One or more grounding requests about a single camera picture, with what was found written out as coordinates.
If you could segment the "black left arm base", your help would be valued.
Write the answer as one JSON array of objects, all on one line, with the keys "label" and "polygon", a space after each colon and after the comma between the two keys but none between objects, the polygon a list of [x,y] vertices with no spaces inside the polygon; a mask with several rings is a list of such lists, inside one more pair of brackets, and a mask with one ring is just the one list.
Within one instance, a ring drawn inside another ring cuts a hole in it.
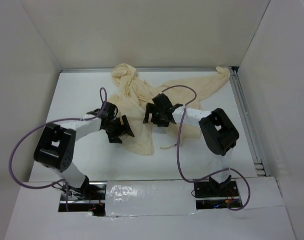
[{"label": "black left arm base", "polygon": [[90,183],[86,193],[80,193],[69,187],[68,195],[66,195],[65,184],[58,184],[57,189],[61,191],[58,212],[87,212],[96,217],[104,217],[106,215],[106,186],[105,183]]}]

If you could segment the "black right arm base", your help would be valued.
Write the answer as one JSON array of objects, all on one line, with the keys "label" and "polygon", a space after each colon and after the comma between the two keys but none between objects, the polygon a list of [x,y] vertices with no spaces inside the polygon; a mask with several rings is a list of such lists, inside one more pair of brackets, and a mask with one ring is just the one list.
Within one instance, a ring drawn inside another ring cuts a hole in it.
[{"label": "black right arm base", "polygon": [[195,198],[197,210],[226,209],[227,205],[237,209],[243,206],[236,181],[231,180],[231,176],[223,184],[218,184],[213,178],[194,183],[191,195]]}]

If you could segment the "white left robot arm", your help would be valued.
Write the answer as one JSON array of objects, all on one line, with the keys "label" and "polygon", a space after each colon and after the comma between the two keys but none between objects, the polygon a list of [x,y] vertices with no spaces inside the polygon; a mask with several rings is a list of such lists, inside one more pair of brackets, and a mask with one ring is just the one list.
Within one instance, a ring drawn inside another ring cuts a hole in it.
[{"label": "white left robot arm", "polygon": [[93,189],[89,178],[73,163],[75,143],[100,130],[105,131],[111,144],[122,144],[124,135],[134,137],[127,117],[117,114],[117,106],[106,102],[101,108],[86,113],[83,119],[46,124],[35,149],[34,160],[65,179],[74,196],[86,199]]}]

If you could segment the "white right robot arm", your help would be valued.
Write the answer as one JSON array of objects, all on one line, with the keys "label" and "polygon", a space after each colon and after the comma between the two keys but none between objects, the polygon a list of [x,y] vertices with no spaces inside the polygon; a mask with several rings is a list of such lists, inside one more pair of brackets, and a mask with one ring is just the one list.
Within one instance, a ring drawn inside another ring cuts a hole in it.
[{"label": "white right robot arm", "polygon": [[[176,143],[176,162],[180,176],[188,183],[198,183],[209,179],[210,190],[215,196],[221,196],[227,191],[227,185],[231,181],[230,168],[222,159],[236,146],[239,132],[221,108],[213,111],[205,111],[188,108],[187,105],[177,103],[173,105],[170,99],[163,93],[146,104],[143,123],[153,123],[158,127],[168,127],[170,123],[179,124]],[[180,164],[180,141],[183,125],[199,128],[209,150],[219,156],[217,170],[199,179],[187,179]]]}]

